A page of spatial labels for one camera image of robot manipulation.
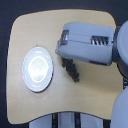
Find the plate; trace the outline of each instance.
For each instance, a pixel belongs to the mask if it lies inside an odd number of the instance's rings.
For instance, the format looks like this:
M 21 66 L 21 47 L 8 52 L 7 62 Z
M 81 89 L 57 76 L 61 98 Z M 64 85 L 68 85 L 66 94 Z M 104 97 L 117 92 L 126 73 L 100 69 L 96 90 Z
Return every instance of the plate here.
M 42 47 L 31 49 L 23 62 L 22 75 L 27 87 L 34 92 L 43 91 L 50 83 L 53 63 L 49 53 Z

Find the wooden table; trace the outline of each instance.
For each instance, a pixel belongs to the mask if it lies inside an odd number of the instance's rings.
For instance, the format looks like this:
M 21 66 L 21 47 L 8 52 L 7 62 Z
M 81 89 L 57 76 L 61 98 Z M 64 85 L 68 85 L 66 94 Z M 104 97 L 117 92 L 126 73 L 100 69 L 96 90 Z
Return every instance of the wooden table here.
M 97 66 L 75 61 L 80 82 L 74 83 L 62 68 L 55 54 L 65 23 L 76 21 L 116 25 L 105 12 L 88 10 L 56 10 L 20 16 L 15 20 L 10 37 L 7 62 L 7 115 L 12 124 L 29 122 L 54 112 L 77 111 L 110 119 L 115 98 L 123 89 L 117 66 Z M 28 51 L 36 46 L 45 48 L 54 64 L 49 87 L 34 93 L 25 85 L 22 64 Z

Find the floor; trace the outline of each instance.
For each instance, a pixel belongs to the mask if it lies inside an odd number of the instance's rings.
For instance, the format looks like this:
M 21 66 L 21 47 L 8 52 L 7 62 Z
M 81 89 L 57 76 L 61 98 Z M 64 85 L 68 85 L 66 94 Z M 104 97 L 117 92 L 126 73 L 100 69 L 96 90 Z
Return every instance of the floor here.
M 109 12 L 118 26 L 128 19 L 126 0 L 0 0 L 0 127 L 28 128 L 28 124 L 11 125 L 7 119 L 6 66 L 12 24 L 23 14 L 55 9 L 89 9 Z

